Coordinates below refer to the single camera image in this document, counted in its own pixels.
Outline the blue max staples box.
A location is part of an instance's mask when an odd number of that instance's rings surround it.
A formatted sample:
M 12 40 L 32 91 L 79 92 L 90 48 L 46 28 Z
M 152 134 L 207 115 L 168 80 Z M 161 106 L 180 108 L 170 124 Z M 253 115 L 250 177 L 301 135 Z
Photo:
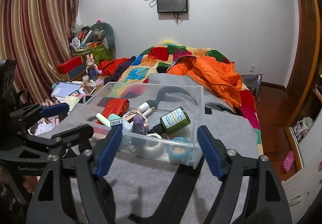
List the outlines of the blue max staples box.
M 110 121 L 111 127 L 123 127 L 123 122 L 121 118 L 113 119 Z

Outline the pale green tube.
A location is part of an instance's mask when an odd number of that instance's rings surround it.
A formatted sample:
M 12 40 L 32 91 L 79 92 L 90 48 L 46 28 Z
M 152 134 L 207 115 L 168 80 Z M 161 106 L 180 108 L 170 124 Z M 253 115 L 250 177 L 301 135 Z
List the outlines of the pale green tube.
M 107 118 L 105 118 L 105 116 L 103 116 L 101 113 L 96 114 L 96 119 L 98 120 L 98 122 L 100 122 L 100 124 L 107 127 L 111 127 L 110 121 Z

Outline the teal green tube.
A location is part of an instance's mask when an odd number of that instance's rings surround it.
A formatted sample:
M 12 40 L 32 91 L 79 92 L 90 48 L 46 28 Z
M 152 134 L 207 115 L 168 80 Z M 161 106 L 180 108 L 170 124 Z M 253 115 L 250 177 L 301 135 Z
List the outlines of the teal green tube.
M 116 120 L 116 119 L 122 119 L 120 116 L 114 114 L 114 113 L 111 113 L 108 118 L 107 118 L 109 121 L 112 121 L 112 120 Z

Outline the purple small bottle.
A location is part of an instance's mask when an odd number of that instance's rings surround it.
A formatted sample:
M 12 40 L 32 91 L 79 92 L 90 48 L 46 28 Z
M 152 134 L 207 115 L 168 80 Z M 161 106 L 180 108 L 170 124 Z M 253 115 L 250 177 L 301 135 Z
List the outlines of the purple small bottle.
M 143 124 L 142 116 L 135 115 L 133 119 L 132 132 L 140 135 L 145 135 L 145 127 Z

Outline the red rectangular gift box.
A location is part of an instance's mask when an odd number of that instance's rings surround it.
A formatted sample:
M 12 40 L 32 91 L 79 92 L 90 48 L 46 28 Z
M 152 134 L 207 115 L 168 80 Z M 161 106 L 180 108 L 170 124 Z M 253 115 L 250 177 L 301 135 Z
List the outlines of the red rectangular gift box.
M 128 99 L 114 99 L 104 97 L 98 103 L 98 107 L 103 107 L 101 114 L 108 119 L 111 114 L 122 117 L 130 107 Z

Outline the white cosmetic pen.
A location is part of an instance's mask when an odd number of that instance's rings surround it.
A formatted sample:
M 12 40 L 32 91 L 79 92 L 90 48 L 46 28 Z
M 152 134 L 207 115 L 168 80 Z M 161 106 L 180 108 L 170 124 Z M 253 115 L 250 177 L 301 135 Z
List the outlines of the white cosmetic pen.
M 151 115 L 151 114 L 152 114 L 152 112 L 154 111 L 154 109 L 155 109 L 155 107 L 151 107 L 151 108 L 147 109 L 147 110 L 143 113 L 143 115 L 144 115 L 145 117 L 147 117 L 147 116 Z

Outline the white tape roll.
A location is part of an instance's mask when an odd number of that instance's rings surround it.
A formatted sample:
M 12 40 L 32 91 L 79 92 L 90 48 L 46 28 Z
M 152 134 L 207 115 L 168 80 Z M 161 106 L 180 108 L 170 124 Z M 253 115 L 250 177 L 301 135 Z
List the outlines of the white tape roll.
M 161 135 L 157 133 L 149 133 L 147 137 L 153 138 L 148 139 L 143 146 L 143 151 L 145 157 L 147 158 L 157 158 L 161 156 L 164 152 L 164 144 L 159 140 L 162 139 Z

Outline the blue tape roll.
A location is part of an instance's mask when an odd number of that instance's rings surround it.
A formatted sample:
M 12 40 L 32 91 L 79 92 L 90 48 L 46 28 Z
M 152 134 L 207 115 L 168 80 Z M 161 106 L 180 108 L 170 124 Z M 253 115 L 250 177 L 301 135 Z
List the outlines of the blue tape roll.
M 167 148 L 169 161 L 173 163 L 186 163 L 190 156 L 191 147 L 190 142 L 183 137 L 174 137 L 172 141 L 178 145 L 169 145 Z

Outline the beige foundation tube white cap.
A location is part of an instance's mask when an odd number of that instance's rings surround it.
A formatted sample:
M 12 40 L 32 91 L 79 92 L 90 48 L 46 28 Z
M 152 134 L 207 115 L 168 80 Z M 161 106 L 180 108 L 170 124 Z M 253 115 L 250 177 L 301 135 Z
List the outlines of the beige foundation tube white cap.
M 144 103 L 142 103 L 139 107 L 137 107 L 135 110 L 137 111 L 137 112 L 140 112 L 140 113 L 144 113 L 144 112 L 146 112 L 148 109 L 150 109 L 150 106 L 149 106 L 149 104 L 148 104 L 148 102 L 144 102 Z

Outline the clear plastic storage box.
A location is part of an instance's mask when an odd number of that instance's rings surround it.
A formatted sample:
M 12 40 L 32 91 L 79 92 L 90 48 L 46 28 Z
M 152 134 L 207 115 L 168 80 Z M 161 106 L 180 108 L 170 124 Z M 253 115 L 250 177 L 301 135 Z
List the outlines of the clear plastic storage box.
M 137 83 L 114 83 L 110 82 L 98 90 L 94 96 L 85 102 L 81 107 L 80 121 L 94 127 L 99 133 L 107 133 L 110 127 L 104 126 L 96 119 L 96 114 L 103 111 L 103 107 L 98 107 L 97 103 L 104 97 L 114 99 L 128 99 L 130 107 L 127 113 L 139 107 L 142 103 L 148 102 L 150 107 L 155 107 L 151 115 L 143 119 L 146 131 L 150 131 L 155 125 L 159 124 L 161 116 L 182 106 L 188 114 L 191 123 L 171 135 L 162 134 L 160 142 L 164 144 L 164 152 L 157 158 L 151 158 L 162 162 L 170 162 L 167 148 L 169 145 L 178 145 L 172 141 L 174 137 L 187 139 L 191 147 L 190 156 L 183 165 L 197 167 L 202 151 L 197 140 L 197 128 L 204 115 L 204 89 L 202 86 L 170 86 L 157 84 L 137 84 Z M 145 157 L 143 146 L 148 139 L 153 139 L 137 133 L 133 133 L 130 128 L 124 126 L 123 139 L 120 146 L 122 152 Z

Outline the green glass spray bottle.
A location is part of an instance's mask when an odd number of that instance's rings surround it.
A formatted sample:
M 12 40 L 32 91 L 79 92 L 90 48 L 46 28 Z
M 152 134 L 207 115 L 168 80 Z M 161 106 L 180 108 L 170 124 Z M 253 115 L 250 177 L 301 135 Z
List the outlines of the green glass spray bottle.
M 155 125 L 148 134 L 157 133 L 159 135 L 171 135 L 188 126 L 191 120 L 186 110 L 180 106 L 177 109 L 163 115 L 159 119 L 159 124 Z

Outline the blue white booklet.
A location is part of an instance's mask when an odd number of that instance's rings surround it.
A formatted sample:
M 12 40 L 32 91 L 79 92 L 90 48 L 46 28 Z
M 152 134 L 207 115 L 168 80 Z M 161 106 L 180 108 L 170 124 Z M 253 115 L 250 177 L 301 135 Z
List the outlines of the blue white booklet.
M 54 90 L 51 93 L 52 97 L 64 98 L 69 96 L 73 92 L 79 90 L 81 88 L 81 84 L 70 83 L 70 82 L 59 82 Z

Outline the pink croc shoe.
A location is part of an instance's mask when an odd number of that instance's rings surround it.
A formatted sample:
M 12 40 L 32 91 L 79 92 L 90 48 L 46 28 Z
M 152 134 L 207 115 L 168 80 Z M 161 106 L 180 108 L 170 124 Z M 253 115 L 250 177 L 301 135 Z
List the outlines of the pink croc shoe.
M 286 155 L 285 159 L 282 162 L 282 169 L 285 173 L 289 172 L 293 163 L 295 161 L 294 153 L 293 151 L 289 151 Z

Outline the white suitcase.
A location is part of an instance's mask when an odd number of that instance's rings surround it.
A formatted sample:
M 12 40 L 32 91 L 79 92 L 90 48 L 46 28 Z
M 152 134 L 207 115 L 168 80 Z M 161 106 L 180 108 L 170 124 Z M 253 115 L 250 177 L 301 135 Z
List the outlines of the white suitcase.
M 321 158 L 314 158 L 303 169 L 282 182 L 292 223 L 298 223 L 321 189 Z

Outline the striped red gold curtain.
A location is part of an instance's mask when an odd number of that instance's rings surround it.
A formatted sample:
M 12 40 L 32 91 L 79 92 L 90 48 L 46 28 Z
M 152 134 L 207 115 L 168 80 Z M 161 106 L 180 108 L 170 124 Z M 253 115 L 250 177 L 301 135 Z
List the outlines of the striped red gold curtain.
M 33 102 L 50 97 L 57 67 L 71 58 L 79 0 L 1 0 L 1 59 L 16 60 L 14 88 Z

